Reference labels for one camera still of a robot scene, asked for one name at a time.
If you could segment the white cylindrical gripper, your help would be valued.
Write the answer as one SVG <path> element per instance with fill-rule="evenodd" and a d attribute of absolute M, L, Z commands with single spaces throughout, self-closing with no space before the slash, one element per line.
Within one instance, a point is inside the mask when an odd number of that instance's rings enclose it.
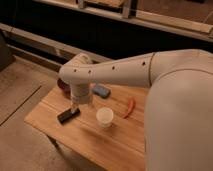
<path fill-rule="evenodd" d="M 88 84 L 74 85 L 71 84 L 71 105 L 70 112 L 76 113 L 79 105 L 89 104 L 91 102 L 91 91 Z"/>

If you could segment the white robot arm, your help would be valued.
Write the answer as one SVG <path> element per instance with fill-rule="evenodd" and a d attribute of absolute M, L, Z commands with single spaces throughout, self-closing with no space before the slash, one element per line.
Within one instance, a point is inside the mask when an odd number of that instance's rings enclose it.
<path fill-rule="evenodd" d="M 145 87 L 146 171 L 213 171 L 213 53 L 152 52 L 93 64 L 80 53 L 59 77 L 85 104 L 91 83 Z"/>

